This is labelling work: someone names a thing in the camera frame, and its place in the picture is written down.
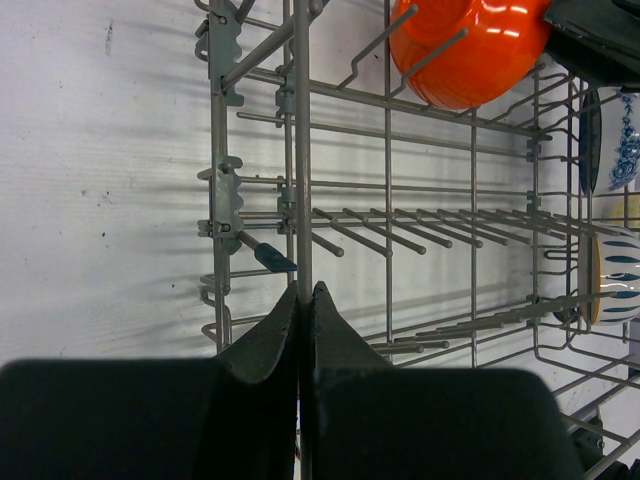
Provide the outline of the orange bowl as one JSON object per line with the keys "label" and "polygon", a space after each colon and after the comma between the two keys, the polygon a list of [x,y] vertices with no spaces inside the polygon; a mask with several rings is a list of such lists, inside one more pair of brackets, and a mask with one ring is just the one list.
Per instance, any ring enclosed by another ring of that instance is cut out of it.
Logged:
{"label": "orange bowl", "polygon": [[519,83],[551,33],[546,0],[397,1],[391,58],[411,90],[439,108],[466,110],[491,102]]}

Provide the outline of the yellow checkered bowl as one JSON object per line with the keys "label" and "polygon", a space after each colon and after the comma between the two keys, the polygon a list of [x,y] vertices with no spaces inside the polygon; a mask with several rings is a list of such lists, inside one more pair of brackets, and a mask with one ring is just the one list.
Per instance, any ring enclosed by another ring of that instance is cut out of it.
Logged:
{"label": "yellow checkered bowl", "polygon": [[606,197],[602,206],[601,219],[605,223],[639,230],[639,196],[634,192]]}

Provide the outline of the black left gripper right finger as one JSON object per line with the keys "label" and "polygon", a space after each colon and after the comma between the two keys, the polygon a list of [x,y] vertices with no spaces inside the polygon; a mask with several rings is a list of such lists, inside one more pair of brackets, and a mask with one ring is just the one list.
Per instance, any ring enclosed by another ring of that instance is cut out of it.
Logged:
{"label": "black left gripper right finger", "polygon": [[302,326],[306,479],[579,479],[544,382],[518,369],[390,364],[318,283]]}

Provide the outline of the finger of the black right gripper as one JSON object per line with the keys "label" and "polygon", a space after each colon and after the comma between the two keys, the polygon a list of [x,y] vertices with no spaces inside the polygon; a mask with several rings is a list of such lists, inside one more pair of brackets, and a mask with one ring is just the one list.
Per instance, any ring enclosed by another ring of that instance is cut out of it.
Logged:
{"label": "finger of the black right gripper", "polygon": [[553,1],[544,21],[545,51],[570,73],[596,87],[639,91],[637,1]]}

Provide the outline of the grey wire dish rack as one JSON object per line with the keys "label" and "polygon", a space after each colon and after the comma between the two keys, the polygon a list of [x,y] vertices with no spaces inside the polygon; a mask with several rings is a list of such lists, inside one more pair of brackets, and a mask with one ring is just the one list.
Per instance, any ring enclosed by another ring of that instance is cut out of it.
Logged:
{"label": "grey wire dish rack", "polygon": [[[383,47],[386,68],[397,68],[391,58],[389,39],[408,18],[417,12],[415,6],[393,21],[391,13],[394,3],[385,5],[385,27],[369,44],[368,49]],[[224,296],[230,290],[233,273],[229,267],[230,257],[241,246],[249,247],[259,262],[262,275],[283,273],[292,275],[295,271],[296,254],[292,249],[279,251],[270,244],[256,240],[250,234],[251,228],[275,228],[288,240],[299,233],[301,221],[308,223],[303,233],[307,245],[318,245],[335,256],[342,256],[343,250],[334,243],[320,237],[319,230],[328,228],[374,251],[385,259],[392,257],[394,245],[401,245],[416,253],[422,252],[422,242],[450,248],[455,243],[466,244],[477,251],[486,242],[508,245],[518,242],[532,250],[534,261],[541,259],[559,260],[565,263],[564,276],[578,276],[577,246],[583,236],[595,237],[598,233],[615,235],[602,227],[597,227],[591,219],[592,195],[581,190],[567,190],[567,200],[580,200],[578,216],[555,214],[539,207],[540,192],[527,192],[525,210],[486,211],[477,205],[468,209],[450,211],[446,209],[406,210],[387,203],[383,209],[356,212],[346,209],[339,213],[329,213],[313,208],[306,212],[296,209],[298,182],[294,175],[295,127],[299,119],[295,113],[295,95],[299,86],[295,74],[294,23],[292,5],[283,5],[283,21],[279,25],[268,26],[267,38],[255,47],[246,58],[236,54],[237,39],[244,26],[251,21],[252,3],[245,1],[235,4],[230,1],[200,2],[199,8],[206,17],[196,32],[196,56],[206,62],[209,68],[211,86],[212,115],[212,165],[200,173],[200,178],[208,184],[209,216],[198,224],[201,236],[215,241],[214,271],[202,278],[202,299],[215,311],[213,323],[204,327],[204,334],[217,346],[230,343],[235,320],[224,303]],[[544,110],[539,99],[544,93],[561,86],[568,88],[562,105],[569,115],[561,118],[552,127],[540,127],[536,119],[518,125],[509,123],[506,115],[492,119],[477,116],[476,108],[452,110],[435,107],[423,101],[407,84],[407,75],[400,73],[398,85],[387,85],[383,94],[377,95],[352,88],[350,79],[339,84],[325,84],[306,81],[309,93],[327,96],[336,100],[369,105],[383,110],[386,116],[394,112],[436,119],[448,124],[464,125],[471,135],[482,129],[506,132],[524,136],[528,140],[526,160],[533,165],[541,161],[539,147],[551,139],[554,130],[563,133],[569,145],[579,145],[580,109],[584,98],[594,89],[580,90],[573,85],[573,75],[569,73],[540,76],[540,63],[525,75],[534,80],[534,89],[528,103],[534,107],[536,115]],[[245,214],[242,212],[241,197],[238,192],[240,178],[237,170],[239,161],[226,155],[226,115],[230,108],[243,104],[243,97],[236,92],[237,83],[250,78],[276,86],[276,114],[272,122],[284,130],[285,173],[275,181],[280,191],[278,209],[273,214]]]}

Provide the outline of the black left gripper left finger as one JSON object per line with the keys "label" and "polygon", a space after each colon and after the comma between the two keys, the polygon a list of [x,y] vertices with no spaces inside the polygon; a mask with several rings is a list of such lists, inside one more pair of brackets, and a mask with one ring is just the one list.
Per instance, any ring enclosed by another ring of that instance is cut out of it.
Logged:
{"label": "black left gripper left finger", "polygon": [[18,360],[1,370],[5,479],[290,479],[297,290],[211,358]]}

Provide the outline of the white blue striped bowl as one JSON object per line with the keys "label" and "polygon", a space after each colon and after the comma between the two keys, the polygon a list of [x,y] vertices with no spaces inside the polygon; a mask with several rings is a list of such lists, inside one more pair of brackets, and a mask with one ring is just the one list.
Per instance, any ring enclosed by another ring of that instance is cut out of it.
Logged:
{"label": "white blue striped bowl", "polygon": [[580,310],[592,325],[623,324],[639,315],[639,238],[622,226],[597,227],[616,234],[580,239],[578,295],[599,294]]}

